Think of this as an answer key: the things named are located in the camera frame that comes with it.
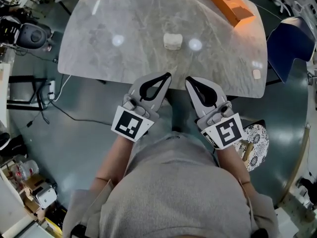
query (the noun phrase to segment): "blue chair back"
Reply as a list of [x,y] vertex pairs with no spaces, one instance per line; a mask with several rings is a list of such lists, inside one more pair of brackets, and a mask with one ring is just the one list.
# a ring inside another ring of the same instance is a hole
[[281,21],[267,39],[267,59],[283,83],[287,81],[293,62],[309,61],[315,50],[315,37],[302,17]]

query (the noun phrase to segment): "black cable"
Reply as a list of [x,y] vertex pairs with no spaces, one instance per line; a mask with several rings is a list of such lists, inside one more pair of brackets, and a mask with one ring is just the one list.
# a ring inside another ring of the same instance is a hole
[[24,128],[30,127],[30,126],[32,125],[32,123],[34,122],[34,120],[36,119],[36,117],[38,117],[41,112],[42,112],[42,111],[39,111],[39,112],[36,114],[36,116],[33,117],[33,119],[32,119],[31,121],[29,121],[25,126],[19,128],[18,130],[22,130],[22,129],[24,129]]
[[97,120],[91,120],[91,119],[76,119],[76,118],[70,116],[68,113],[66,113],[63,109],[61,109],[61,108],[59,108],[58,106],[56,106],[52,101],[50,101],[50,103],[51,103],[55,108],[57,108],[59,111],[61,111],[62,113],[64,113],[65,115],[67,115],[69,118],[71,118],[71,119],[74,120],[74,121],[90,121],[90,122],[101,123],[101,124],[103,124],[103,125],[111,126],[110,123],[103,122],[103,121],[97,121]]
[[20,57],[23,57],[23,56],[25,56],[26,54],[30,54],[30,55],[32,55],[32,56],[34,56],[34,57],[36,57],[36,58],[38,58],[38,59],[40,59],[40,60],[43,60],[43,61],[51,61],[51,62],[56,63],[54,60],[50,60],[50,59],[45,59],[45,58],[39,57],[39,56],[37,56],[37,55],[35,55],[35,54],[29,52],[28,50],[24,50],[24,49],[19,50],[19,49],[16,49],[16,48],[14,48],[14,47],[9,47],[9,48],[13,49],[14,52],[15,52],[15,54],[16,54],[17,56],[20,56]]
[[43,120],[44,120],[47,124],[50,124],[50,121],[44,116],[43,111],[41,111],[41,114],[42,114]]
[[308,164],[308,158],[309,158],[309,148],[310,148],[310,137],[309,137],[309,134],[308,134],[308,149],[307,149],[307,170],[308,170],[308,173],[309,175],[315,179],[315,181],[317,180],[313,175],[312,175],[312,172],[309,171],[309,164]]

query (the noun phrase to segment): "gray marble tabletop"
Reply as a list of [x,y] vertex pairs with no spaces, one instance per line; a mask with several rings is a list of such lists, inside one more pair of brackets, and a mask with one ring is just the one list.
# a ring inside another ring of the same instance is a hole
[[[58,71],[125,83],[169,71],[171,88],[185,89],[190,75],[214,81],[227,95],[260,98],[265,33],[255,4],[243,1],[256,19],[234,29],[211,0],[79,0],[62,39]],[[182,34],[181,49],[165,49],[164,33]],[[261,79],[253,78],[254,69]]]

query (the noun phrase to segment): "clutter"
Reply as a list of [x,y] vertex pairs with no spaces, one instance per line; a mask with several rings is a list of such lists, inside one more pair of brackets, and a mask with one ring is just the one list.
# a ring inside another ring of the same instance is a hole
[[26,161],[25,163],[18,162],[11,169],[11,171],[13,172],[13,174],[17,180],[19,180],[19,179],[27,180],[32,175],[39,173],[39,167],[35,161],[29,160],[29,161]]
[[[0,73],[0,80],[2,80],[2,72],[3,70],[1,70]],[[10,135],[9,133],[2,133],[0,134],[0,150],[2,150],[4,147],[6,147],[10,142]]]
[[35,174],[24,182],[25,194],[30,201],[36,201],[42,208],[48,208],[57,200],[57,194],[52,185],[41,175]]
[[168,50],[179,50],[182,46],[183,36],[181,34],[165,33],[163,37],[164,47]]
[[242,0],[212,0],[233,26],[252,22],[256,17]]
[[47,211],[45,220],[49,227],[58,235],[62,235],[63,222],[66,216],[67,210],[62,206],[56,206],[53,210]]
[[3,157],[13,157],[16,155],[27,154],[27,148],[24,144],[22,135],[19,135],[9,141],[9,144],[1,150],[0,155]]
[[29,200],[27,197],[23,199],[24,208],[28,214],[39,223],[45,220],[46,209],[42,209],[35,201]]

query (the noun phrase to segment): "floor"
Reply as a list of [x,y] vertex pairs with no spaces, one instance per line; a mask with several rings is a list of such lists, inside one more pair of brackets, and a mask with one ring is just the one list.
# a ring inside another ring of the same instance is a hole
[[[286,17],[279,15],[277,7],[268,0],[251,1],[281,18]],[[70,8],[75,3],[76,0],[65,1]],[[259,8],[259,12],[265,33],[269,35],[280,20],[262,8]],[[46,59],[58,56],[67,20],[66,12],[59,4],[55,4],[42,20],[42,23],[55,30],[54,48],[49,54],[42,51],[36,51],[35,54]],[[60,86],[61,75],[57,72],[57,64],[30,55],[16,58],[13,74],[55,78],[56,88]],[[270,70],[268,81],[274,77]],[[107,82],[103,85],[96,80],[71,77],[56,104],[75,118],[112,123],[116,107],[121,104],[129,87],[123,83]],[[174,113],[179,117],[174,124],[183,127],[185,132],[199,136],[193,123],[194,110],[186,92],[171,90],[167,95]],[[274,203],[280,200],[299,156],[306,122],[307,96],[306,65],[297,60],[286,84],[268,86],[261,99],[237,98],[233,101],[233,109],[240,115],[256,120],[264,119],[266,122],[270,136],[269,152],[266,161],[251,172],[251,178],[258,192],[271,196]],[[20,130],[25,139],[30,157],[37,161],[41,172],[57,182],[58,199],[67,207],[73,189],[89,187],[116,135],[109,126],[73,121],[52,106],[44,111],[50,124],[45,123],[39,115],[29,128],[25,125],[37,112],[10,110],[9,113],[13,126]]]
[[309,195],[306,193],[307,190],[303,186],[298,188],[296,182],[301,177],[309,179],[313,183],[317,180],[317,142],[314,140],[317,137],[317,111],[315,104],[316,86],[317,85],[308,86],[307,125],[310,125],[311,127],[310,134],[301,165],[295,176],[294,182],[290,187],[290,193],[305,206],[311,204]]

